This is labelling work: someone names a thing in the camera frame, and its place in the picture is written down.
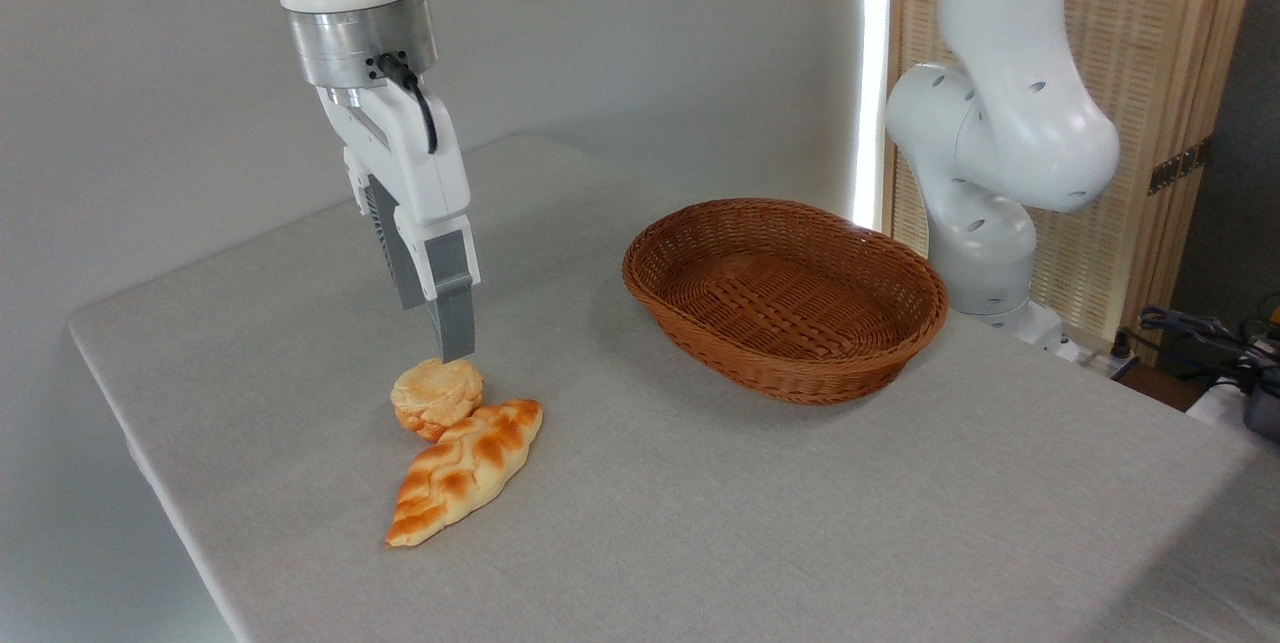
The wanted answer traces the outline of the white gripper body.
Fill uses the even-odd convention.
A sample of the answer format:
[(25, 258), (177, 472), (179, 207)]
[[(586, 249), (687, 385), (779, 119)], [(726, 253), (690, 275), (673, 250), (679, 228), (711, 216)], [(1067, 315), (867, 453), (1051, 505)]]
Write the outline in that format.
[(362, 169), (420, 225), (465, 213), (471, 193), (451, 114), (440, 97), (422, 91), (436, 132), (436, 147), (431, 149), (412, 92), (385, 83), (357, 94), (360, 106), (347, 108), (334, 102), (328, 90), (316, 90), (332, 127)]

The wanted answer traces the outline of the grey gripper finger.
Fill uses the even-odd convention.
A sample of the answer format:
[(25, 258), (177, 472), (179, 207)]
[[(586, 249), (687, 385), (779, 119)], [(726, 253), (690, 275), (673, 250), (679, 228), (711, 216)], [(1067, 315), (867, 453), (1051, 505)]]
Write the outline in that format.
[(343, 156), (356, 202), (361, 214), (372, 222), (401, 306), (410, 310), (424, 305), (426, 300), (417, 268), (396, 224), (398, 202), (352, 147), (346, 146)]
[(475, 352), (474, 287), (481, 281), (474, 234), (466, 215), (426, 225), (407, 211), (396, 213), (396, 228), (435, 327), (443, 362)]

